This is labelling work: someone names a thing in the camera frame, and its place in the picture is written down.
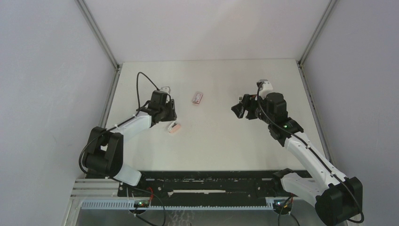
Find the red staple box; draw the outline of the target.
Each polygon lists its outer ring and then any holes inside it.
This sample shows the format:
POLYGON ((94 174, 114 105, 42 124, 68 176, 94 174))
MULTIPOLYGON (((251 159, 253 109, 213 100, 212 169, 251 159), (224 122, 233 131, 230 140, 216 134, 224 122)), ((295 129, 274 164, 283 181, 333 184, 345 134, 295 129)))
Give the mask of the red staple box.
POLYGON ((203 93, 201 93, 201 92, 196 92, 196 93, 194 94, 193 99, 192 99, 192 103, 193 103, 193 104, 196 104, 196 105, 199 105, 199 104, 201 103, 202 98, 203 98, 203 93))

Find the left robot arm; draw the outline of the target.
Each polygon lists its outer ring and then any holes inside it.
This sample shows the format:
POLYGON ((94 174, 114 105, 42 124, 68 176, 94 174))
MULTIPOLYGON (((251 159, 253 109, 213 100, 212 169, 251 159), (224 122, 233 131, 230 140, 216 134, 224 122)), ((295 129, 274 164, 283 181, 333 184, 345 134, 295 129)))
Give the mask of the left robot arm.
POLYGON ((135 196, 146 193, 147 183, 141 180, 141 172, 124 163, 124 145, 134 136, 158 124, 177 119, 174 99, 170 87, 162 87, 152 93, 151 99, 139 107, 136 113, 113 127, 95 127, 83 148, 79 166, 101 176, 129 185, 135 196))

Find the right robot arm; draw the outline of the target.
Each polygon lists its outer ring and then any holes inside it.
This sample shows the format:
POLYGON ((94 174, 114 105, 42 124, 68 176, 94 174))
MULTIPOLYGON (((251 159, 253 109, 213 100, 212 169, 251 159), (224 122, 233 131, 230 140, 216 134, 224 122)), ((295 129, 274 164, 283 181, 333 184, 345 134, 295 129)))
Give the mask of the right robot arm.
POLYGON ((291 193, 308 202, 327 226, 343 221, 354 223, 356 215, 360 215, 357 223, 364 221, 362 183, 357 177, 348 178, 314 147, 304 129, 288 116, 281 93, 272 92, 264 98, 245 94, 231 110, 239 119, 260 119, 267 123, 272 138, 293 154, 313 179, 311 182, 290 169, 281 170, 272 182, 276 195, 291 193))

